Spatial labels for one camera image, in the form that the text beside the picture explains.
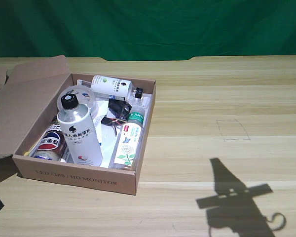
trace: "can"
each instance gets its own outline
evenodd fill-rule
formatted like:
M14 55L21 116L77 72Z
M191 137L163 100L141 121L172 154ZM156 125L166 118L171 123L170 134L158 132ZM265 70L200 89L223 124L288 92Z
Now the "can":
M57 117L54 117L33 157L59 161L66 146Z

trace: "green wall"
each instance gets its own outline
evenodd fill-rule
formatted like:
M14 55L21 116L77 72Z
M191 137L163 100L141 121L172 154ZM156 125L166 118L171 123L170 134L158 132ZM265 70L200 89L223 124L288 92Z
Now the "green wall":
M296 54L296 0L0 0L0 57Z

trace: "wood grain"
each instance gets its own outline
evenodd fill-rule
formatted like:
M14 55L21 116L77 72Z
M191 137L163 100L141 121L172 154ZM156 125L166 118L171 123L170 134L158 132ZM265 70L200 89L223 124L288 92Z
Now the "wood grain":
M0 58L0 67L32 60ZM13 175L0 183L0 237L207 237L206 212L195 200L215 195L213 157L248 186L268 183L273 193L254 201L263 215L286 216L275 236L296 237L296 56L68 58L68 65L157 81L138 194ZM238 236L228 228L212 235Z

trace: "green label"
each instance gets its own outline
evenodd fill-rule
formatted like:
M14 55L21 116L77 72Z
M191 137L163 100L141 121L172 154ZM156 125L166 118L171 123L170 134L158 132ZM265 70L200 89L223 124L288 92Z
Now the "green label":
M132 112L130 115L129 115L129 118L128 120L137 120L139 121L141 124L143 124L143 121L144 121L144 116L138 112Z

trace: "clear plastic bottle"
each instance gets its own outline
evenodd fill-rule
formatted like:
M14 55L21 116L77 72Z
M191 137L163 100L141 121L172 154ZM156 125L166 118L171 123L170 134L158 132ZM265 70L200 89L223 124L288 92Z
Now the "clear plastic bottle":
M109 168L135 170L139 155L138 146L144 130L144 116L143 107L132 107L129 118L117 137Z

